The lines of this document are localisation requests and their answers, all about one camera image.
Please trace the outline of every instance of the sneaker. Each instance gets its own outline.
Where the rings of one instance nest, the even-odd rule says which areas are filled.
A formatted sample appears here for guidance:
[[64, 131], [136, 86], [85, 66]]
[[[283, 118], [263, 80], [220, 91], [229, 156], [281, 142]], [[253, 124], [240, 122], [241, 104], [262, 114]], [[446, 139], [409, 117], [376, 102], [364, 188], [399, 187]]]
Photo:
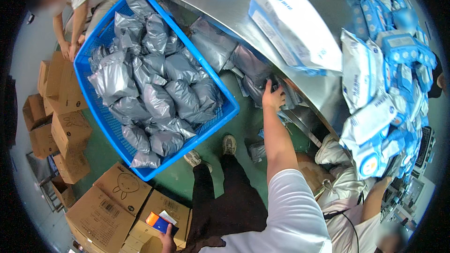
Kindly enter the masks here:
[[232, 135], [226, 135], [222, 141], [222, 154], [235, 155], [236, 154], [236, 139]]
[[200, 158], [200, 155], [198, 152], [196, 152], [195, 150], [191, 150], [190, 152], [188, 152], [186, 155], [183, 156], [184, 160], [186, 160], [192, 167], [195, 167], [197, 165], [199, 165], [200, 163], [203, 162], [203, 164], [205, 164], [206, 166], [208, 166], [209, 172], [212, 172], [212, 166], [211, 164], [209, 164], [206, 161], [203, 161]]

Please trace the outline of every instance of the black cable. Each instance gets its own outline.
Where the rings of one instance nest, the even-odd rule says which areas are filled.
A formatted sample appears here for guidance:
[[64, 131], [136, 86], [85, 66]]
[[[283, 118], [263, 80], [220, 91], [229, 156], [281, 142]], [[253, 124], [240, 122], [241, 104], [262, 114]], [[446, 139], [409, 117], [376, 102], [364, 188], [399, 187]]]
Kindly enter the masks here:
[[353, 223], [350, 221], [350, 219], [349, 219], [347, 216], [345, 216], [344, 213], [342, 213], [342, 215], [344, 215], [344, 217], [347, 218], [347, 220], [348, 220], [348, 221], [350, 222], [350, 224], [352, 225], [353, 230], [355, 231], [355, 234], [356, 234], [356, 244], [358, 245], [358, 253], [360, 253], [360, 241], [359, 241], [359, 239], [358, 239], [358, 233], [356, 232], [355, 226], [354, 226]]

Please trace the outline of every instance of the logo on package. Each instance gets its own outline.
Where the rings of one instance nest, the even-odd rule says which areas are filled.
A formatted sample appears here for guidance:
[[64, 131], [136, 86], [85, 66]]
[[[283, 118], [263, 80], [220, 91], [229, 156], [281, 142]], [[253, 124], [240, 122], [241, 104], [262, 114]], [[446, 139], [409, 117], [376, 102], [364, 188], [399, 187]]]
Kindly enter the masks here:
[[138, 180], [131, 174], [121, 173], [117, 177], [117, 186], [112, 190], [113, 193], [122, 192], [120, 198], [124, 200], [128, 193], [135, 192], [139, 189]]
[[64, 121], [67, 121], [66, 127], [89, 127], [86, 118], [84, 118], [84, 116], [78, 111], [70, 113], [69, 117], [64, 117]]

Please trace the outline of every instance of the stainless steel table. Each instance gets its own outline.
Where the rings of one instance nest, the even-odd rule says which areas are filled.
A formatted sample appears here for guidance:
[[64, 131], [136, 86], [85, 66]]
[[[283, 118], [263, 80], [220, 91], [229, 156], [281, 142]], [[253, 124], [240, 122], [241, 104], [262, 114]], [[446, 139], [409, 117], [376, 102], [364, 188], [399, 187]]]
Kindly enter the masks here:
[[[288, 83], [299, 92], [312, 111], [337, 140], [345, 119], [350, 115], [341, 93], [341, 78], [331, 76], [309, 77], [286, 65], [277, 50], [248, 16], [250, 0], [172, 0], [183, 7], [206, 15], [230, 34], [247, 42], [262, 53], [283, 72]], [[309, 0], [339, 42], [341, 28], [352, 19], [345, 0]], [[299, 119], [311, 130], [313, 123]]]

